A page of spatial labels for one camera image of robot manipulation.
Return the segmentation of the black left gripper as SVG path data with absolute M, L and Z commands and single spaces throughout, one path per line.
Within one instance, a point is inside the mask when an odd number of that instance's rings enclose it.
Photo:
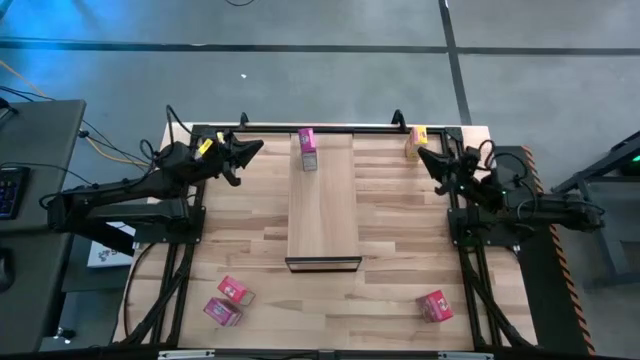
M 245 169 L 263 146 L 260 139 L 236 141 L 232 132 L 215 132 L 200 139 L 199 162 L 207 177 L 223 176 L 231 186 L 240 186 L 241 179 L 236 176 L 238 164 Z

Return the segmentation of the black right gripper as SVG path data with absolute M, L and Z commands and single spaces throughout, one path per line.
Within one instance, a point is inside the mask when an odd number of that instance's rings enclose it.
M 466 148 L 458 158 L 426 148 L 419 148 L 418 155 L 430 176 L 440 182 L 441 186 L 435 189 L 438 195 L 469 187 L 480 161 L 477 148 Z

